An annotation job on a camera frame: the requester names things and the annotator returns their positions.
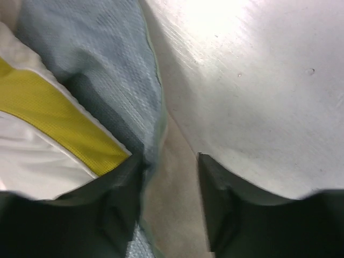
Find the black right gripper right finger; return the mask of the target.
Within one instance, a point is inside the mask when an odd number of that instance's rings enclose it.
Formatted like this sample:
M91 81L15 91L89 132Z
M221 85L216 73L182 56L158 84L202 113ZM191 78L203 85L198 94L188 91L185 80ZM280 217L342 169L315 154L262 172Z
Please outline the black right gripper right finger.
M343 190L284 198L202 153L198 175L216 257L343 257Z

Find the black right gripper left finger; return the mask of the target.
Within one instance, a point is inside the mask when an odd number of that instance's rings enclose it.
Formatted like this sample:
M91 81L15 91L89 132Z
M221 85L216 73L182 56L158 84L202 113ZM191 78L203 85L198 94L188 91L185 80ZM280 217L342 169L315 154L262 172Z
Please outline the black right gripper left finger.
M54 200L1 192L1 257L125 257L140 214L142 158Z

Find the white pillow with yellow edge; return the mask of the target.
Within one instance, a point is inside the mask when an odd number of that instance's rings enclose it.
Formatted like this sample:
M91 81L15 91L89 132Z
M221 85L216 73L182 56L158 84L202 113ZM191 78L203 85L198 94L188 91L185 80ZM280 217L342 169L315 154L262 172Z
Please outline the white pillow with yellow edge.
M119 166L130 155L1 25L1 190L53 199Z

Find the blue-grey fabric pillowcase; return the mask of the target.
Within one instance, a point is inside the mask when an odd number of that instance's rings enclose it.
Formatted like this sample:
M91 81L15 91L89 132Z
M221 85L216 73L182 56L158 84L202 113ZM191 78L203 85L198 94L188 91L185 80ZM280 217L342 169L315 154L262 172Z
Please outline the blue-grey fabric pillowcase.
M157 170L167 118L138 1L23 1L16 37L131 153L144 184Z

